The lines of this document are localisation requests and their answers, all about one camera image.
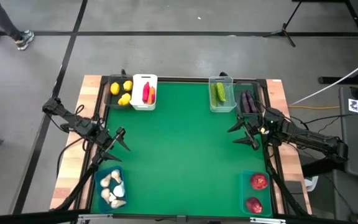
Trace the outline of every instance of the sneaker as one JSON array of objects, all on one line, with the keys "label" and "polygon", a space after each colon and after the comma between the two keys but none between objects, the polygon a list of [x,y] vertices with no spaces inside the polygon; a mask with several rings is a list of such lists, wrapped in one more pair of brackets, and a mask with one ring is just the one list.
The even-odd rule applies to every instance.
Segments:
[{"label": "sneaker", "polygon": [[25,50],[29,46],[30,42],[34,39],[34,32],[31,30],[26,30],[21,32],[22,39],[15,41],[18,50]]}]

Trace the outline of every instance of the purple eggplant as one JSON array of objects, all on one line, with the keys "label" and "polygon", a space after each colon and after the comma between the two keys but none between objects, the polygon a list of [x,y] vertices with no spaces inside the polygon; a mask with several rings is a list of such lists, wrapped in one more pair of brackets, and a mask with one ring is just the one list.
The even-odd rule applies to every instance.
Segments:
[{"label": "purple eggplant", "polygon": [[247,96],[249,107],[251,108],[251,112],[252,113],[259,113],[258,109],[256,108],[255,101],[254,101],[254,99],[252,97],[251,91],[247,90],[246,91],[246,96]]},{"label": "purple eggplant", "polygon": [[242,103],[242,110],[244,113],[251,113],[251,109],[249,108],[248,100],[246,92],[241,92],[241,103]]}]

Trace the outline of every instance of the red tomato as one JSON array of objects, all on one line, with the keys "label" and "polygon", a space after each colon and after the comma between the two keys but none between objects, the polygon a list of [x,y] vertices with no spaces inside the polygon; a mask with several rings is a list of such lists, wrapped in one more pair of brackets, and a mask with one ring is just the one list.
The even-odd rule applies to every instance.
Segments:
[{"label": "red tomato", "polygon": [[262,211],[264,210],[260,201],[255,197],[248,198],[246,201],[246,205],[248,211],[254,214],[261,214]]},{"label": "red tomato", "polygon": [[268,184],[265,174],[258,173],[251,177],[251,186],[255,190],[265,189]]}]

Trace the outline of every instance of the blue container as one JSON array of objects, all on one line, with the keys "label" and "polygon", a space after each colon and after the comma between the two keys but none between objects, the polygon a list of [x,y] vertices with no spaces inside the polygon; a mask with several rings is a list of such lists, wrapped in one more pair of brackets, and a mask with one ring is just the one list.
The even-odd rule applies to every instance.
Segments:
[{"label": "blue container", "polygon": [[[254,174],[263,174],[268,182],[266,188],[256,190],[251,186],[251,177]],[[240,176],[240,206],[241,210],[250,217],[271,217],[272,216],[272,201],[270,199],[270,178],[265,172],[253,172],[245,170]],[[248,210],[246,200],[248,198],[257,198],[263,206],[262,213],[254,214]]]},{"label": "blue container", "polygon": [[[111,167],[111,168],[108,168],[108,169],[99,170],[94,174],[96,196],[98,197],[98,206],[99,206],[99,211],[101,213],[108,213],[108,212],[111,212],[112,210],[114,210],[114,208],[111,208],[110,204],[107,204],[105,199],[102,198],[101,192],[102,192],[102,190],[104,188],[100,185],[100,181],[102,179],[104,179],[107,175],[111,175],[111,172],[113,170],[119,170],[120,178],[124,182],[124,174],[122,173],[121,166],[114,166],[114,167]],[[111,178],[110,184],[109,184],[110,192],[112,192],[117,185],[119,185],[117,183],[117,181],[115,179]],[[123,201],[128,203],[128,201],[127,201],[127,191],[125,190],[125,194],[124,194],[123,197],[117,197],[117,199],[118,200],[123,200]]]}]

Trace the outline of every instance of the plastic bin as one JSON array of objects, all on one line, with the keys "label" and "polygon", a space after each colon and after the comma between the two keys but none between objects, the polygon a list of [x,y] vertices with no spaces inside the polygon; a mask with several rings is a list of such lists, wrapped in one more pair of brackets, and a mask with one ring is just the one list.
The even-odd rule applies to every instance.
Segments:
[{"label": "plastic bin", "polygon": [[[218,100],[218,105],[213,106],[211,102],[211,85],[217,83],[223,83],[224,94],[226,97],[226,101],[222,102]],[[208,81],[208,90],[209,90],[209,107],[212,112],[215,113],[228,113],[233,108],[237,106],[236,101],[234,100],[234,92],[233,92],[233,79],[231,77],[210,77]]]},{"label": "plastic bin", "polygon": [[259,91],[260,89],[260,84],[257,82],[236,82],[236,84],[234,85],[234,100],[237,103],[237,107],[238,107],[238,111],[241,111],[243,116],[254,116],[254,115],[258,115],[259,113],[245,113],[243,107],[242,107],[242,101],[241,101],[241,93],[243,91],[249,90],[252,94],[252,97],[255,101],[255,106],[256,108],[263,113],[264,112],[264,108],[261,107],[261,105],[256,102],[256,101],[261,101],[262,99],[262,94]]},{"label": "plastic bin", "polygon": [[[268,186],[263,190],[255,190],[252,188],[250,180],[254,174],[263,174],[266,176],[268,181]],[[272,215],[272,202],[270,200],[270,179],[269,175],[265,172],[253,172],[245,170],[240,176],[240,206],[241,210],[251,217],[261,216],[261,217],[270,217]],[[263,206],[262,213],[254,214],[251,213],[246,205],[246,200],[248,198],[255,197],[257,198]]]},{"label": "plastic bin", "polygon": [[[132,81],[132,89],[133,89],[133,78],[132,75],[110,75],[108,79],[108,86],[104,89],[104,95],[106,96],[104,98],[104,103],[106,106],[109,106],[112,109],[128,109],[131,108],[131,104],[127,105],[118,105],[118,100],[123,96],[125,93],[129,93],[132,96],[132,90],[131,91],[125,91],[123,84],[125,81]],[[118,95],[113,95],[110,91],[110,86],[114,82],[118,83],[119,85],[119,93]]]},{"label": "plastic bin", "polygon": [[[96,196],[98,197],[98,207],[99,207],[99,211],[101,213],[108,213],[111,210],[117,210],[120,209],[122,207],[125,207],[125,205],[119,207],[119,208],[111,208],[110,204],[107,204],[105,199],[102,198],[101,196],[101,192],[104,189],[101,185],[100,185],[100,181],[105,178],[107,175],[111,174],[111,172],[113,170],[119,170],[119,174],[120,174],[120,178],[124,183],[124,189],[125,189],[125,180],[124,180],[124,174],[122,173],[122,168],[121,166],[114,166],[114,167],[110,167],[108,169],[104,169],[104,170],[99,170],[94,174],[94,182],[95,182],[95,190],[96,190]],[[110,185],[109,185],[109,189],[110,192],[112,192],[114,190],[114,188],[118,185],[118,183],[112,178],[110,180]],[[127,191],[125,190],[125,194],[123,197],[117,197],[118,200],[123,200],[126,201],[128,203],[127,200]]]},{"label": "plastic bin", "polygon": [[[136,110],[154,110],[157,103],[157,76],[153,74],[136,74],[133,76],[134,87],[132,89],[132,98],[130,104]],[[155,88],[155,100],[154,103],[148,105],[143,102],[143,87],[149,82],[150,87]]]}]

